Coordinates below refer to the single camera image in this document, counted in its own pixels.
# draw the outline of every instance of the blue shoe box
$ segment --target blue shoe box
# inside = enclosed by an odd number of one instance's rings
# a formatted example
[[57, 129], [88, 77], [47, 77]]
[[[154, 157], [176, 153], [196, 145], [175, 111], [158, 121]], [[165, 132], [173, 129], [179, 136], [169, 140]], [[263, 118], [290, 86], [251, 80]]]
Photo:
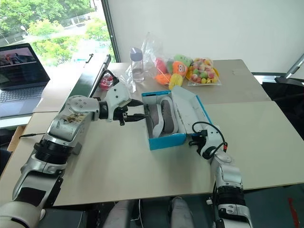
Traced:
[[[142, 102], [144, 103], [144, 106], [159, 104], [164, 96], [171, 97], [173, 101], [179, 129], [175, 134], [162, 133], [160, 137], [153, 138], [151, 133], [152, 123], [149, 118], [146, 118], [150, 150], [182, 145], [186, 141], [187, 135], [194, 134], [192, 125], [195, 122], [205, 121], [212, 123], [199, 97], [180, 86], [175, 86], [171, 91], [142, 93]], [[200, 124], [196, 125], [195, 130], [202, 130], [202, 126]]]

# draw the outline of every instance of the plastic bottle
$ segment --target plastic bottle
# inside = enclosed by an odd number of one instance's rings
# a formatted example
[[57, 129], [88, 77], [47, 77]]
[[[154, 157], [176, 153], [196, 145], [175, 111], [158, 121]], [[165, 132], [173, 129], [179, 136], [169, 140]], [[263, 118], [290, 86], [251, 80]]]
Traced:
[[130, 50], [131, 70], [133, 74], [133, 80], [135, 82], [142, 82], [144, 80], [143, 72], [143, 52], [136, 47]]

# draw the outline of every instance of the laptop keyboard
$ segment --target laptop keyboard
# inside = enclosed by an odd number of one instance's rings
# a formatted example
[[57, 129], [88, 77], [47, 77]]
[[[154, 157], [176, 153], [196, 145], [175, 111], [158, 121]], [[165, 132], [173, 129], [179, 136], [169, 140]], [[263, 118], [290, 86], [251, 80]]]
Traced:
[[45, 87], [32, 87], [26, 89], [2, 91], [0, 94], [0, 102], [20, 101], [30, 98], [40, 98]]

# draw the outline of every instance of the laptop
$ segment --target laptop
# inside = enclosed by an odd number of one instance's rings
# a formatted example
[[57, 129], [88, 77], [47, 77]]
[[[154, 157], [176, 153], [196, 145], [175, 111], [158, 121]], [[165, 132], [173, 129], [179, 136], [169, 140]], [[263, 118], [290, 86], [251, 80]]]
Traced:
[[0, 117], [33, 113], [49, 80], [30, 44], [0, 47]]

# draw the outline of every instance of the window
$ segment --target window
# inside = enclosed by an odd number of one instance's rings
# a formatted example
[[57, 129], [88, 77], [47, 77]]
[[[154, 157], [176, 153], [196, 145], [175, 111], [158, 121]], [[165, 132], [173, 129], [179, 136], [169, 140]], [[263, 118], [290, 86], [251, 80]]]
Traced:
[[18, 43], [30, 43], [48, 72], [83, 67], [92, 53], [115, 61], [100, 0], [1, 0], [0, 46]]

